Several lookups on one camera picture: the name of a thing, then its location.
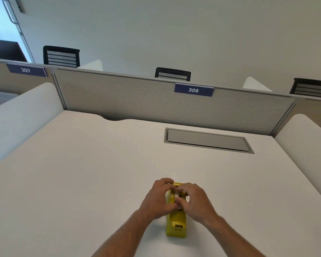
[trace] computer monitor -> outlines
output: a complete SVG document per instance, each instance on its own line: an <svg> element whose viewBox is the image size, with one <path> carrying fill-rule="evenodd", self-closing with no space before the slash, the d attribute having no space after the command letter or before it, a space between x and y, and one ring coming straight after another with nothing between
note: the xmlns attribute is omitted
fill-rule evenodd
<svg viewBox="0 0 321 257"><path fill-rule="evenodd" d="M27 62L18 42L0 40L0 59Z"/></svg>

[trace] yellow tape dispenser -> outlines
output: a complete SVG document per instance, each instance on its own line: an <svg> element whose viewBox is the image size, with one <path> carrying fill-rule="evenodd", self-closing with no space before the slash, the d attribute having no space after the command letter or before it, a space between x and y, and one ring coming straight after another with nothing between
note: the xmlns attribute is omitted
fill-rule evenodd
<svg viewBox="0 0 321 257"><path fill-rule="evenodd" d="M178 193L169 190L167 203L175 203L175 196L185 199L185 192ZM166 216L166 235L172 237L185 238L187 236L186 217L183 209L172 211Z"/></svg>

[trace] hand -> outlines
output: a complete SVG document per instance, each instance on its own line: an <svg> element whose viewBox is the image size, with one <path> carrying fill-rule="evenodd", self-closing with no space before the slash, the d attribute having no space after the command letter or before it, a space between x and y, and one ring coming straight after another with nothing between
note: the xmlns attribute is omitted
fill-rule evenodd
<svg viewBox="0 0 321 257"><path fill-rule="evenodd" d="M205 191L198 185L185 183L178 186L175 191L184 191L190 196L189 203L181 197L176 197L175 202L183 207L186 214L193 220L207 226L219 218Z"/></svg>
<svg viewBox="0 0 321 257"><path fill-rule="evenodd" d="M150 221L169 214L171 211L179 210L181 207L176 204L168 204L165 194L168 190L175 190L174 181L168 177L156 180L141 203L139 211L146 215Z"/></svg>

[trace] blue sign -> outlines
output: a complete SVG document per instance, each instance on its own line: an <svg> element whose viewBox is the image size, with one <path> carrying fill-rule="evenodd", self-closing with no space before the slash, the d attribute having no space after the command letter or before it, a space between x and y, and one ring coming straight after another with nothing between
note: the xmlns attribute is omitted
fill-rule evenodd
<svg viewBox="0 0 321 257"><path fill-rule="evenodd" d="M204 95L211 97L214 92L214 87L193 86L187 84L175 83L175 92L191 95Z"/></svg>
<svg viewBox="0 0 321 257"><path fill-rule="evenodd" d="M9 72L11 73L18 73L24 75L31 75L37 77L47 77L47 73L45 68L43 67L31 67L26 65L17 65L17 64L7 64Z"/></svg>

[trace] person's right arm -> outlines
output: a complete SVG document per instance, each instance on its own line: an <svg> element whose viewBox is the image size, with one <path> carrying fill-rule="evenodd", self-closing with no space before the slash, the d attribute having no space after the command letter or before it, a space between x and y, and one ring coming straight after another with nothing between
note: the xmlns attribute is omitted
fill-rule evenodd
<svg viewBox="0 0 321 257"><path fill-rule="evenodd" d="M264 257L215 212L202 188L196 184L185 183L178 186L176 191L184 191L190 196L189 203L180 197L176 197L175 202L183 207L188 216L204 225L212 233L228 257Z"/></svg>

